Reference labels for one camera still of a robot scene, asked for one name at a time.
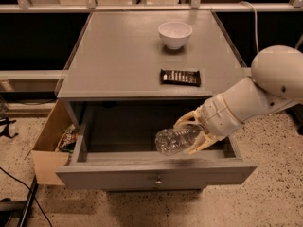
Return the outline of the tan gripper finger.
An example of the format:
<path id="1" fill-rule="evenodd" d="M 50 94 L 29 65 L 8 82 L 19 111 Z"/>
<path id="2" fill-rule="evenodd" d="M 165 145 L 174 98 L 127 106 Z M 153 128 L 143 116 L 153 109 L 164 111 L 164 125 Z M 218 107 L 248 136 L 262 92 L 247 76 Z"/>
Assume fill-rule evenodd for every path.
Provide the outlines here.
<path id="1" fill-rule="evenodd" d="M 173 125 L 175 129 L 183 128 L 187 125 L 199 125 L 202 126 L 203 123 L 201 121 L 201 109 L 197 108 L 196 110 L 190 111 L 183 116 L 181 116 Z"/>
<path id="2" fill-rule="evenodd" d="M 186 149 L 186 154 L 191 155 L 197 153 L 198 151 L 211 147 L 223 139 L 223 136 L 215 135 L 209 131 L 201 131 L 194 141 L 193 145 Z"/>

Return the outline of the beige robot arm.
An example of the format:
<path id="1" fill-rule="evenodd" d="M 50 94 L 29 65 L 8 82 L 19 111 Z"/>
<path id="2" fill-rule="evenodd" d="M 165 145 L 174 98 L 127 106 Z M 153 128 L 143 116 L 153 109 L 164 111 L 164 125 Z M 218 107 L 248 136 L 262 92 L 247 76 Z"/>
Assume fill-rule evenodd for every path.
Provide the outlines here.
<path id="1" fill-rule="evenodd" d="M 227 91 L 207 99 L 174 124 L 200 125 L 193 142 L 178 148 L 194 154 L 214 145 L 260 114 L 274 114 L 303 103 L 303 53 L 275 45 L 261 50 L 251 64 L 251 75 Z"/>

